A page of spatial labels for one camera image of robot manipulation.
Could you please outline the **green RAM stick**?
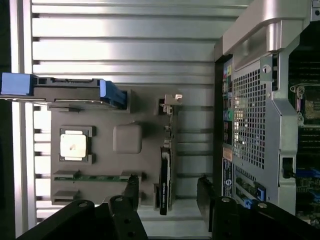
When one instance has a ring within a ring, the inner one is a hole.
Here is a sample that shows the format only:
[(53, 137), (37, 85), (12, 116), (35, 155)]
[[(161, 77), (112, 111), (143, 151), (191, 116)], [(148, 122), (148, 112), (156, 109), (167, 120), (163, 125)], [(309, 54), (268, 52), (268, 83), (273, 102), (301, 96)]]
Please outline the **green RAM stick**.
[(129, 178), (129, 176), (78, 175), (74, 177), (54, 177), (54, 180), (71, 182), (127, 182)]

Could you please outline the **grey parts rack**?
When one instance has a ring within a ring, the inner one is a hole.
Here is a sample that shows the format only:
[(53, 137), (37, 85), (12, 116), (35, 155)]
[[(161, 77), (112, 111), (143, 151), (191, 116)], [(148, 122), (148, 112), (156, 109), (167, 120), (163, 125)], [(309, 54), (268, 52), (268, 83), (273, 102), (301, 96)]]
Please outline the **grey parts rack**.
[[(66, 205), (87, 199), (99, 204), (124, 191), (126, 182), (56, 181), (54, 177), (138, 176), (138, 202), (152, 205), (154, 188), (159, 184), (161, 151), (168, 123), (158, 115), (159, 99), (181, 92), (175, 87), (151, 85), (117, 86), (127, 91), (126, 109), (98, 104), (59, 105), (48, 103), (51, 112), (50, 199)], [(60, 136), (66, 130), (82, 131), (87, 136), (87, 153), (81, 161), (60, 156)]]

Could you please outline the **silver CPU chip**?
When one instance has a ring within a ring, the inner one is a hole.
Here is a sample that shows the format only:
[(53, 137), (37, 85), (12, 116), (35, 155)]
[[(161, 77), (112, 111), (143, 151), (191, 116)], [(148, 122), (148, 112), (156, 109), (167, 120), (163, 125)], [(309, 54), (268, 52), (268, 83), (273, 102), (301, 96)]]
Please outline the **silver CPU chip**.
[(65, 161), (82, 161), (87, 156), (87, 136), (80, 130), (60, 135), (60, 156)]

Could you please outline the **blue expansion slot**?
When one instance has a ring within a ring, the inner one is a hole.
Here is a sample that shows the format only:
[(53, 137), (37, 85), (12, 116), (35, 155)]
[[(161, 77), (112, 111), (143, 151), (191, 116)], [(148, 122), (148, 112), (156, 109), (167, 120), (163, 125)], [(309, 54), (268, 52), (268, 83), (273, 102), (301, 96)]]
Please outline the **blue expansion slot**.
[(299, 168), (296, 170), (298, 178), (320, 178), (320, 170), (316, 168)]

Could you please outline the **open PC case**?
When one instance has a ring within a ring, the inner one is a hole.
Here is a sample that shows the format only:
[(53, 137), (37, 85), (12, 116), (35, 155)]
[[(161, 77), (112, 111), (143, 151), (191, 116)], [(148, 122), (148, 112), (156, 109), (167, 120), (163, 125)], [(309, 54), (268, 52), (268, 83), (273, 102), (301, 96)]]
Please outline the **open PC case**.
[(297, 216), (289, 57), (308, 47), (320, 50), (320, 0), (253, 0), (214, 48), (219, 186), (242, 206), (265, 201)]

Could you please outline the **green motherboard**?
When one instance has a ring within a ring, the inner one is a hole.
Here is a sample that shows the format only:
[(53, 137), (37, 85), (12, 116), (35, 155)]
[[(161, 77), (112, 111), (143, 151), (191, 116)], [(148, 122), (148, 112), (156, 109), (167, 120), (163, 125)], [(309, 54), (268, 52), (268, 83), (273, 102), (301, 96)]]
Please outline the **green motherboard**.
[[(290, 87), (301, 83), (320, 84), (320, 50), (310, 47), (295, 50), (289, 56), (288, 99)], [(296, 170), (320, 170), (320, 125), (298, 125)], [(320, 178), (296, 177), (296, 215), (320, 220)]]

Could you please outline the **hard disk with blue caddy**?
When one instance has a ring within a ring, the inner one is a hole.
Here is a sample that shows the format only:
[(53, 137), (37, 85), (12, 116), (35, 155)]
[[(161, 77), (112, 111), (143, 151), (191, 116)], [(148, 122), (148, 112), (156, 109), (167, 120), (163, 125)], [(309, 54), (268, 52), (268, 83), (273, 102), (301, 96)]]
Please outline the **hard disk with blue caddy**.
[(0, 77), (0, 99), (54, 105), (97, 104), (117, 110), (125, 110), (128, 106), (128, 92), (110, 80), (40, 77), (11, 72), (3, 72)]

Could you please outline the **CPU socket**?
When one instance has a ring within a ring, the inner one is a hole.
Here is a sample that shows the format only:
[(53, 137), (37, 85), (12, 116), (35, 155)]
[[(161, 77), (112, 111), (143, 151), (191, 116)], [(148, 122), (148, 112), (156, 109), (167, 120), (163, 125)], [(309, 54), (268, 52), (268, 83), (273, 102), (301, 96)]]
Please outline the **CPU socket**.
[(298, 125), (320, 126), (320, 83), (299, 83), (289, 90)]

